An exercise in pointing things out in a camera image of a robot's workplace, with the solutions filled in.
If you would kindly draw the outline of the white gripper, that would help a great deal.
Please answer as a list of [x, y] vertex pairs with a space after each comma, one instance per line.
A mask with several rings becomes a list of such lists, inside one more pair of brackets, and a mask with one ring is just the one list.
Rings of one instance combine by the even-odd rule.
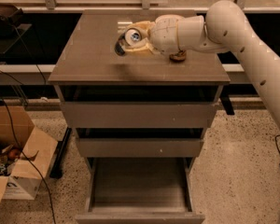
[[147, 50], [153, 51], [154, 48], [163, 54], [177, 53], [179, 51], [177, 41], [177, 22], [178, 20], [175, 19], [165, 19], [158, 22], [138, 21], [128, 25], [125, 32], [134, 29], [141, 34], [150, 35], [150, 42], [144, 38], [126, 54]]

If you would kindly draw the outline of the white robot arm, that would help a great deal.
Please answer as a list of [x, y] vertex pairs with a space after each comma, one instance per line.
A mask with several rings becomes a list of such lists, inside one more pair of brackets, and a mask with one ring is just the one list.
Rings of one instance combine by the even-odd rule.
[[232, 1], [214, 3], [206, 15], [161, 15], [124, 29], [115, 45], [119, 56], [150, 51], [183, 61], [188, 50], [231, 52], [280, 130], [280, 57], [251, 27], [244, 12]]

